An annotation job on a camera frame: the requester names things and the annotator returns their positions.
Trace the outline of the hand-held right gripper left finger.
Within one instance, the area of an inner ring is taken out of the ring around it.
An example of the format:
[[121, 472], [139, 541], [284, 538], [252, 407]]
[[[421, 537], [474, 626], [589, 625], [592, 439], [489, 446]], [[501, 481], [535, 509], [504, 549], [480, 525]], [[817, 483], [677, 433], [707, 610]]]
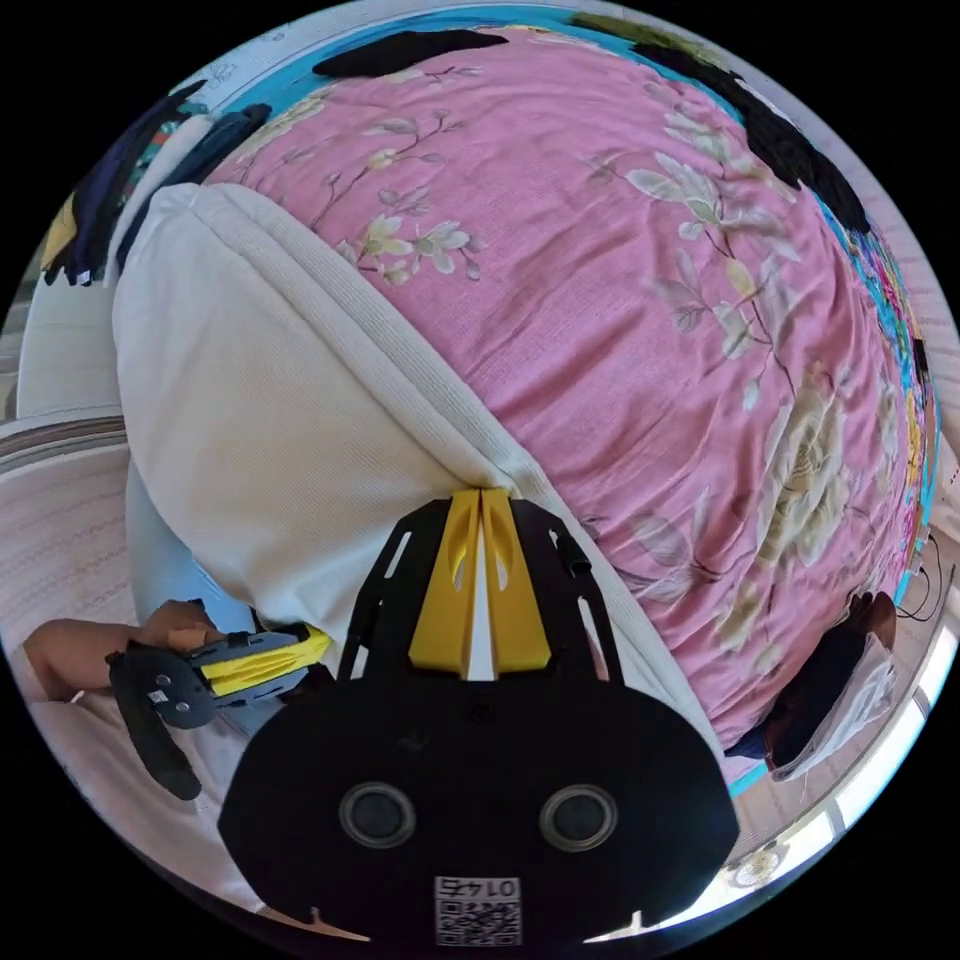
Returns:
[[421, 671], [469, 670], [479, 544], [479, 492], [456, 492], [449, 505], [423, 604], [408, 649]]

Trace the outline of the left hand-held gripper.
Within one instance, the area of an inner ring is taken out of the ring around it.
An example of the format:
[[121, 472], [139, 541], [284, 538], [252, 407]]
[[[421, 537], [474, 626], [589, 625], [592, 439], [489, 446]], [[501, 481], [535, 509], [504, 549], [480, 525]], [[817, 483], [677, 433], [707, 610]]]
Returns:
[[107, 659], [110, 687], [130, 722], [155, 714], [169, 728], [193, 730], [222, 717], [256, 732], [320, 667], [330, 643], [310, 626], [229, 633], [189, 653], [130, 641]]

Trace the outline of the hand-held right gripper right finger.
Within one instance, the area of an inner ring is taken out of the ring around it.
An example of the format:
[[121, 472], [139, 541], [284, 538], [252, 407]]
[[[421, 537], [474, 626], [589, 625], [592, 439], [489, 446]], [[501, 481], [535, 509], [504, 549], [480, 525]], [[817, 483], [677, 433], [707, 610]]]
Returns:
[[483, 490], [480, 516], [494, 671], [542, 671], [551, 658], [550, 646], [507, 492]]

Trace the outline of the person's left hand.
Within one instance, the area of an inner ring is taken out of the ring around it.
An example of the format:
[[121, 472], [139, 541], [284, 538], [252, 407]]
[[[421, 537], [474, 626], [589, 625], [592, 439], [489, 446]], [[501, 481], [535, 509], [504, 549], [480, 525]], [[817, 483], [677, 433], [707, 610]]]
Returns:
[[189, 653], [224, 637], [195, 601], [167, 601], [146, 620], [134, 636], [141, 645]]

